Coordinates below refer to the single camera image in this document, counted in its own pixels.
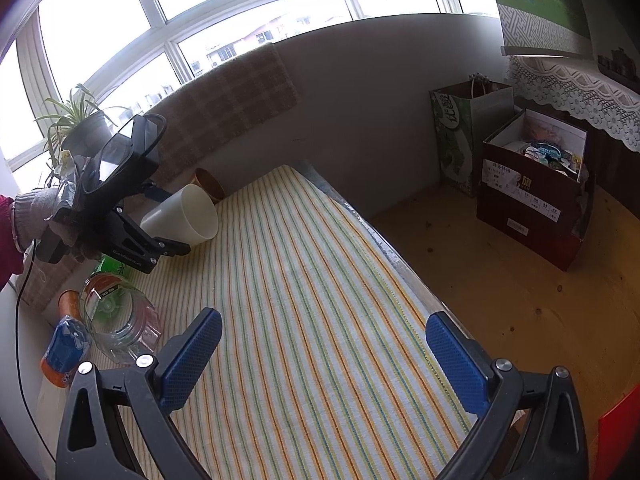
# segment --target brown cup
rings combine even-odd
[[[214,204],[217,204],[225,197],[225,190],[216,178],[204,168],[196,168],[190,184],[201,187]]]

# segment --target plaid blanket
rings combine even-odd
[[[165,186],[208,153],[296,104],[298,94],[272,43],[229,60],[149,110],[168,121],[159,144],[161,166],[154,180]],[[126,209],[135,209],[143,200],[127,199]],[[38,312],[43,311],[77,268],[70,256],[55,266],[36,260],[33,275],[40,279],[32,275],[23,300]],[[18,287],[24,276],[18,278]]]

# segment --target blue clamp pad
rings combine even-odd
[[[483,416],[490,405],[487,381],[437,313],[429,316],[425,336],[462,407]]]
[[[217,310],[206,308],[184,334],[174,336],[165,345],[170,347],[174,340],[182,343],[180,348],[167,348],[167,354],[171,354],[172,350],[177,352],[160,375],[159,405],[165,414],[180,410],[185,405],[220,338],[222,316]],[[158,360],[161,361],[162,358],[161,351]]]

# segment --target wall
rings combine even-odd
[[[0,151],[0,194],[15,196],[18,187]],[[15,368],[15,302],[16,292],[7,285],[0,291],[0,418],[25,460],[34,472],[45,478],[40,460],[42,445],[27,415]],[[22,386],[31,414],[36,417],[38,394],[42,383],[40,359],[47,349],[53,330],[45,320],[25,304],[18,318],[20,372]]]
[[[597,60],[598,54],[610,59],[612,50],[623,48],[625,54],[635,61],[637,67],[640,67],[640,52],[618,20],[609,2],[607,0],[582,0],[582,4],[591,31],[593,59]]]
[[[497,18],[462,14],[373,18],[289,38],[277,47],[300,104],[199,165],[233,192],[308,158],[370,217],[438,182],[429,90],[475,72],[502,81],[501,46]]]

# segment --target plant pot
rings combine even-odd
[[[69,150],[72,155],[95,156],[111,136],[111,129],[104,113],[96,112],[68,133],[62,141],[62,150]]]

